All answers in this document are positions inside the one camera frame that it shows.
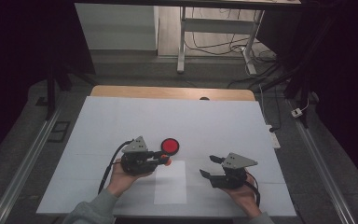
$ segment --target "red cap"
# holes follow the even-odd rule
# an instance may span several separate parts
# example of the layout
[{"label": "red cap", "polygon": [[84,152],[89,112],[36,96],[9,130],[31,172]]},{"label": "red cap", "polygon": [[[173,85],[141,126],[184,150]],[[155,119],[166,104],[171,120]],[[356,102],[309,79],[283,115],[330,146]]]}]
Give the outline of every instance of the red cap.
[{"label": "red cap", "polygon": [[167,138],[162,141],[161,150],[172,156],[179,151],[179,143],[173,138]]},{"label": "red cap", "polygon": [[[162,156],[161,156],[161,158],[166,158],[166,157],[168,157],[168,156],[167,156],[167,155],[162,155]],[[171,165],[171,163],[172,163],[172,160],[171,160],[171,158],[169,158],[164,165],[165,165],[165,166],[169,166],[169,165]]]}]

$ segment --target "white paper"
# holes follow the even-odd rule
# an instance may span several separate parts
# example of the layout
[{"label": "white paper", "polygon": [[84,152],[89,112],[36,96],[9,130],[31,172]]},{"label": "white paper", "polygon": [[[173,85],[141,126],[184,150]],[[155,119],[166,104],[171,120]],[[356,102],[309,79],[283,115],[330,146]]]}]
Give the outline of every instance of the white paper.
[{"label": "white paper", "polygon": [[186,163],[173,161],[156,170],[154,204],[187,203]]}]

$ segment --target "white tabletop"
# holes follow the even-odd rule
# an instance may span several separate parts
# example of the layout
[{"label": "white tabletop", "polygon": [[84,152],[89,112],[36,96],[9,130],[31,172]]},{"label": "white tabletop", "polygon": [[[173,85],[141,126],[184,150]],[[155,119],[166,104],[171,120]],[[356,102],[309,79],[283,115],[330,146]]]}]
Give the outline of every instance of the white tabletop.
[{"label": "white tabletop", "polygon": [[180,149],[171,166],[159,166],[121,196],[115,216],[243,217],[200,175],[200,169],[221,175],[209,156],[229,152],[258,161],[248,170],[258,181],[262,211],[296,215],[258,102],[115,97],[87,98],[36,213],[67,214],[91,201],[115,150],[138,136],[152,151],[169,137]]}]

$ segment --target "gray sleeve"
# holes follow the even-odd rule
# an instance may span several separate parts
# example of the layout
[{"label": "gray sleeve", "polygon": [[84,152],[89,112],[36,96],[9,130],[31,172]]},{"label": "gray sleeve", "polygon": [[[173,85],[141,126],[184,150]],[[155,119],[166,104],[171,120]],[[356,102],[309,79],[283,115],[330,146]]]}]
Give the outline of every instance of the gray sleeve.
[{"label": "gray sleeve", "polygon": [[113,207],[118,198],[109,193],[107,189],[103,189],[101,193],[95,197],[90,203],[79,203],[75,210],[66,216],[63,221],[66,223],[113,223]]},{"label": "gray sleeve", "polygon": [[248,224],[274,224],[267,213],[262,213],[258,217],[252,218]]}]

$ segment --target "metal rail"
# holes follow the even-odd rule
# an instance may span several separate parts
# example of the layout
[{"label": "metal rail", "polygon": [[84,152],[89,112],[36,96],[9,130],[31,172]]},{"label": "metal rail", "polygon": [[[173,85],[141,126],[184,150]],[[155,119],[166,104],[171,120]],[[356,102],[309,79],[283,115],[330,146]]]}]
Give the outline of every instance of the metal rail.
[{"label": "metal rail", "polygon": [[0,201],[0,223],[5,223],[8,215],[10,214],[11,209],[13,208],[14,203],[19,197],[21,190],[27,180],[29,174],[34,168],[34,163],[36,162],[40,151],[45,145],[48,135],[51,129],[54,126],[55,121],[62,111],[62,106],[66,100],[67,92],[62,92],[58,99],[58,106],[55,112],[52,114],[50,120],[46,120],[42,128],[39,131],[36,139],[33,144],[30,146],[27,154],[21,162],[19,169],[16,174],[14,174],[11,179],[10,184],[8,185],[4,195]]},{"label": "metal rail", "polygon": [[[292,109],[295,109],[290,101],[287,101],[287,103]],[[319,148],[316,146],[315,141],[310,134],[310,131],[304,128],[299,119],[296,119],[296,126],[307,147],[308,152],[310,153],[310,157],[316,166],[316,170],[318,171],[319,176],[324,183],[324,187],[332,199],[332,203],[337,210],[337,214],[341,219],[341,222],[344,224],[355,224],[356,221],[354,220],[354,217],[351,213],[351,209],[348,207],[348,204],[343,197],[341,190],[331,175]]]}]

